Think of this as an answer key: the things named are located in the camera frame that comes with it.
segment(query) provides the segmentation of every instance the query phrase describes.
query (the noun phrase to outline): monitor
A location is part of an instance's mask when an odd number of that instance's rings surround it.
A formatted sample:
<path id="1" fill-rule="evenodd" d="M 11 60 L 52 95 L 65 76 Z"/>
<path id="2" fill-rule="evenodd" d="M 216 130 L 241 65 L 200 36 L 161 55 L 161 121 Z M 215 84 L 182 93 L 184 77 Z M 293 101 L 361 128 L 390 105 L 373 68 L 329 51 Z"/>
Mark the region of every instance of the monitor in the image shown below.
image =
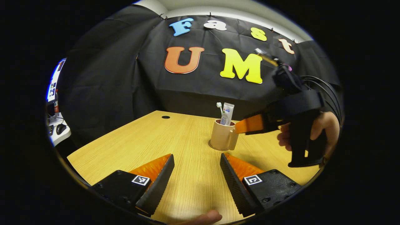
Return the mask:
<path id="1" fill-rule="evenodd" d="M 50 84 L 49 84 L 49 88 L 47 90 L 47 102 L 54 102 L 54 99 L 56 97 L 56 88 L 57 88 L 57 80 L 58 80 L 58 76 L 60 75 L 62 66 L 65 63 L 66 58 L 62 59 L 57 67 L 55 68 L 53 75 L 51 77 L 50 80 Z"/>

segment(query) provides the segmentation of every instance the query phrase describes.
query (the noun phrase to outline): toothbrush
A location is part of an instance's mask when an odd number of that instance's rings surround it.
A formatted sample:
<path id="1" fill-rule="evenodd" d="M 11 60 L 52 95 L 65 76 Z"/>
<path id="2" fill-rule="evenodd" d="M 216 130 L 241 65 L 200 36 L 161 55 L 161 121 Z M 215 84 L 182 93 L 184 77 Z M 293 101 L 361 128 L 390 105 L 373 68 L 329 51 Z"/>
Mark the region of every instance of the toothbrush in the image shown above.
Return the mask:
<path id="1" fill-rule="evenodd" d="M 220 108 L 221 110 L 221 116 L 222 116 L 222 104 L 220 102 L 217 102 L 217 107 Z"/>

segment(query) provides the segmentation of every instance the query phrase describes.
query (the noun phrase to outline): orange soft pad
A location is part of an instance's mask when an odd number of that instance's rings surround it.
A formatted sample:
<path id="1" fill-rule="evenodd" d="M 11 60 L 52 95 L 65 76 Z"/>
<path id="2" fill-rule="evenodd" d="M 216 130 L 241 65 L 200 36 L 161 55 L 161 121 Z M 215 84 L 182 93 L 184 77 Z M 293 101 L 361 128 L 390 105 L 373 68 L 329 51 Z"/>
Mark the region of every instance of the orange soft pad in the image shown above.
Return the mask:
<path id="1" fill-rule="evenodd" d="M 225 157 L 228 159 L 229 164 L 232 166 L 239 180 L 242 181 L 244 177 L 256 175 L 263 173 L 265 171 L 253 166 L 252 164 L 238 159 L 228 153 L 224 153 Z"/>
<path id="2" fill-rule="evenodd" d="M 237 134 L 264 129 L 261 114 L 249 117 L 235 124 Z"/>
<path id="3" fill-rule="evenodd" d="M 139 175 L 139 176 L 144 176 L 144 177 L 149 177 L 151 179 L 150 186 L 153 184 L 153 182 L 156 180 L 158 177 L 158 174 L 160 174 L 162 168 L 164 167 L 165 163 L 169 159 L 171 154 L 164 155 L 158 159 L 155 159 L 151 162 L 148 162 L 132 171 L 130 173 Z"/>

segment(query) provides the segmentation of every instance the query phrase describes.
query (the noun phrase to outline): wall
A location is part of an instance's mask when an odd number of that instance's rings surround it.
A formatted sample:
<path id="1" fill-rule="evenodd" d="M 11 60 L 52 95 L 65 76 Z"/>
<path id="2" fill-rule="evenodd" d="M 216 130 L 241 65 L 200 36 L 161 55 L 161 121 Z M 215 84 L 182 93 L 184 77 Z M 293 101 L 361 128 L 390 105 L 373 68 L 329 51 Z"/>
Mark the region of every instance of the wall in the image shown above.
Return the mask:
<path id="1" fill-rule="evenodd" d="M 136 4 L 147 7 L 157 14 L 163 13 L 163 18 L 165 16 L 171 18 L 184 15 L 209 15 L 211 12 L 212 15 L 237 18 L 239 20 L 252 22 L 266 28 L 273 28 L 274 31 L 288 37 L 291 40 L 294 39 L 296 42 L 313 40 L 310 35 L 307 34 L 307 32 L 302 30 L 292 21 L 286 19 L 284 16 L 280 15 L 274 10 L 253 1 L 247 1 L 245 4 L 243 4 L 245 1 L 238 3 L 237 0 L 231 0 L 230 3 L 228 3 L 223 0 L 214 0 L 213 6 L 195 6 L 199 3 L 192 2 L 190 0 L 186 1 L 185 4 L 179 4 L 180 2 L 177 0 L 172 2 L 170 0 L 141 0 Z M 225 6 L 236 8 L 241 7 L 242 10 L 228 8 Z"/>

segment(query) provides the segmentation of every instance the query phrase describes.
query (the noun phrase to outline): black cloth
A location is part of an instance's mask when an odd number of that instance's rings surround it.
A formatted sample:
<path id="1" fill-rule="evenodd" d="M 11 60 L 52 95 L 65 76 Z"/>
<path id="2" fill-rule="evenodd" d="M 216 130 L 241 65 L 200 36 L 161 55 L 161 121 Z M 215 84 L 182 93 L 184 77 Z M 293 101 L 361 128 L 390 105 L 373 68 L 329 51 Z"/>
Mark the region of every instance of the black cloth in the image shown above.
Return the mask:
<path id="1" fill-rule="evenodd" d="M 188 33 L 173 36 L 169 25 L 193 18 Z M 204 28 L 208 20 L 226 23 L 227 30 Z M 265 32 L 267 41 L 254 38 L 251 28 Z M 290 43 L 288 53 L 279 39 Z M 189 63 L 190 47 L 202 47 L 198 67 L 187 74 L 166 70 L 166 49 L 184 47 L 179 65 Z M 154 110 L 219 118 L 217 102 L 235 105 L 232 119 L 265 108 L 283 91 L 272 80 L 275 67 L 261 62 L 262 84 L 221 77 L 225 54 L 238 51 L 242 60 L 256 48 L 277 56 L 299 75 L 322 78 L 337 89 L 333 66 L 314 41 L 296 44 L 289 38 L 246 21 L 221 16 L 180 16 L 161 19 L 141 6 L 129 6 L 94 27 L 69 52 L 61 71 L 59 107 L 82 144 L 138 119 Z"/>
<path id="2" fill-rule="evenodd" d="M 131 5 L 86 33 L 68 53 L 58 78 L 59 108 L 84 145 L 134 120 L 135 57 L 158 15 Z"/>

